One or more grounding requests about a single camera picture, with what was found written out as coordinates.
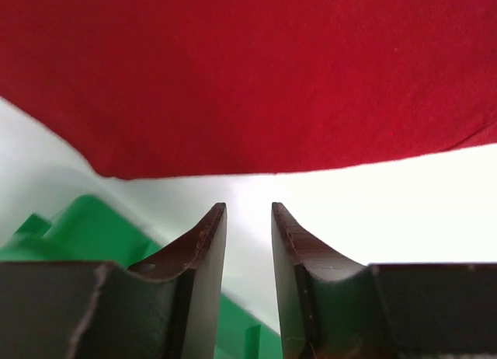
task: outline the red cloth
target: red cloth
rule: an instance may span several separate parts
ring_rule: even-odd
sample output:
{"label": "red cloth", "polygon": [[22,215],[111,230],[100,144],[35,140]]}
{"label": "red cloth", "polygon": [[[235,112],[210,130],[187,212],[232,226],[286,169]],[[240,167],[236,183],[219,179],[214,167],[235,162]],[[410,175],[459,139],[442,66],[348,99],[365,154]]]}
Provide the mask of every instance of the red cloth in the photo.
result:
{"label": "red cloth", "polygon": [[497,142],[497,0],[0,0],[0,95],[107,176]]}

